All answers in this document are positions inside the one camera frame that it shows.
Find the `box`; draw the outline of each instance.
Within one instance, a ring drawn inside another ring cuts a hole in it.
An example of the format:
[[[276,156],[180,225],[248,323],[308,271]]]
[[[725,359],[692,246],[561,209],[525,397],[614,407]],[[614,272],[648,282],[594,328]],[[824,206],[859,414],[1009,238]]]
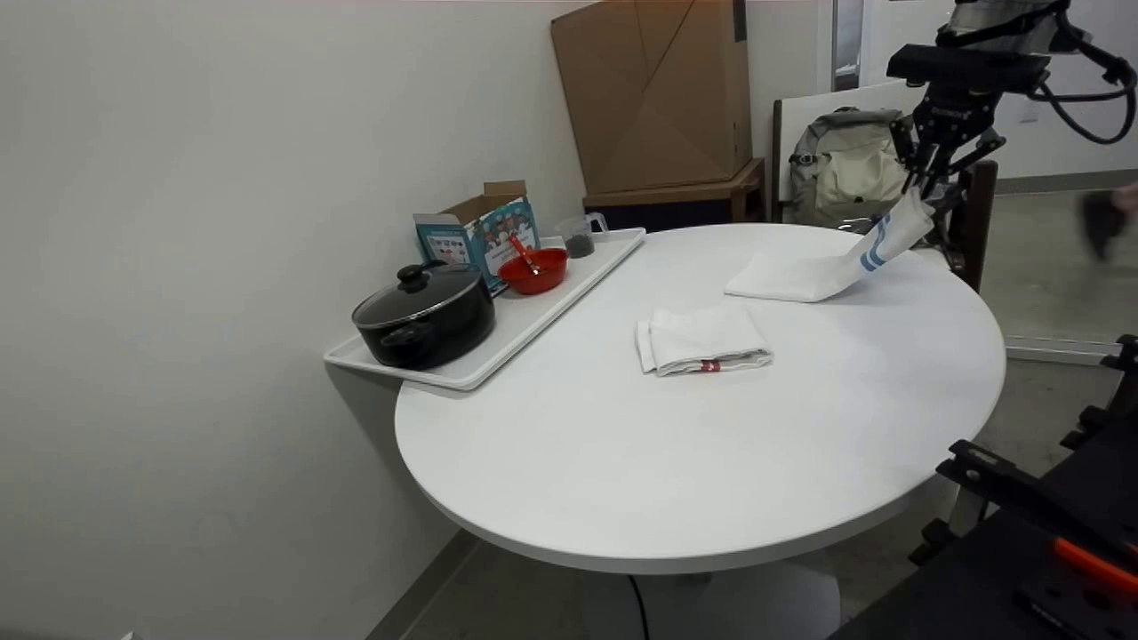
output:
[[[524,181],[486,181],[478,197],[446,213],[417,213],[424,260],[474,267],[489,292],[504,286],[497,282],[497,267],[517,255],[507,234],[518,234],[524,246],[538,246],[538,225]]]
[[[602,0],[556,18],[550,37],[587,190],[748,165],[744,0]]]

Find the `white wall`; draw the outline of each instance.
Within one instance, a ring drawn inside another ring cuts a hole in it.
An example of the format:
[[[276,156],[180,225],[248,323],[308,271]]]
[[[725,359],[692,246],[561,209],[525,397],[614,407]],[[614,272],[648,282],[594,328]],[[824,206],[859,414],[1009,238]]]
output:
[[[887,79],[891,48],[902,43],[930,43],[935,29],[949,20],[954,0],[866,0],[864,3],[864,82]],[[1138,3],[1130,0],[1074,0],[1072,20],[1093,43],[1138,66]],[[1101,91],[1101,71],[1080,55],[1053,55],[1050,85],[1056,91]],[[1114,135],[1125,119],[1125,101],[1074,107],[1074,113],[1100,135]],[[1100,173],[1138,165],[1138,132],[1117,145],[1096,145],[1072,132],[1053,107],[1006,95],[998,101],[994,132],[1006,145],[994,152],[998,178],[1050,178],[1050,173]]]
[[[748,0],[754,152],[770,148],[786,95],[831,87],[831,0]]]
[[[581,171],[549,0],[0,3],[0,636],[361,636],[449,540],[322,370],[410,213]]]

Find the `white round table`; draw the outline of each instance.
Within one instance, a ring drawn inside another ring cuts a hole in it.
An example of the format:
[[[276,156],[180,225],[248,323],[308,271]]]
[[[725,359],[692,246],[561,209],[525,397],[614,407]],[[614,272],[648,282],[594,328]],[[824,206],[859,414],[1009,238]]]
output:
[[[754,252],[853,240],[788,225],[651,234],[479,391],[403,385],[403,457],[469,532],[568,567],[718,572],[859,532],[1003,386],[1003,333],[939,252],[823,304],[735,299],[776,350],[763,370],[648,378],[634,349],[636,318],[721,301]]]

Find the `white cloth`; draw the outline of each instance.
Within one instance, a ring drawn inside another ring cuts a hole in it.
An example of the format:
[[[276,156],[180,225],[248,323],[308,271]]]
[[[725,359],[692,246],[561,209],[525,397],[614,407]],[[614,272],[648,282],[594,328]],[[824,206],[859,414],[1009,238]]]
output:
[[[644,374],[725,374],[770,362],[751,310],[721,301],[691,314],[658,310],[636,323]]]
[[[881,271],[891,255],[919,246],[927,232],[930,213],[920,201],[919,188],[910,188],[846,255],[786,260],[779,267],[770,267],[767,255],[754,255],[725,283],[725,295],[823,301]]]

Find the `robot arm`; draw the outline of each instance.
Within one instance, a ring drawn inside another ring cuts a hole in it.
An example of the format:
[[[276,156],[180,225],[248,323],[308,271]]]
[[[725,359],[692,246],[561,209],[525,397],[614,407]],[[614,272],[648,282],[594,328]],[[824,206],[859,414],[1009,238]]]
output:
[[[902,132],[910,184],[923,201],[946,194],[954,178],[1003,145],[991,132],[1003,91],[1050,100],[1056,113],[1093,142],[1120,142],[1134,124],[1134,71],[1127,61],[1093,46],[1067,20],[1072,0],[957,0],[935,46],[902,46],[888,61],[891,79],[927,85]],[[1050,53],[1083,53],[1117,91],[1053,95]],[[1083,132],[1064,101],[1127,100],[1125,126],[1111,139]]]

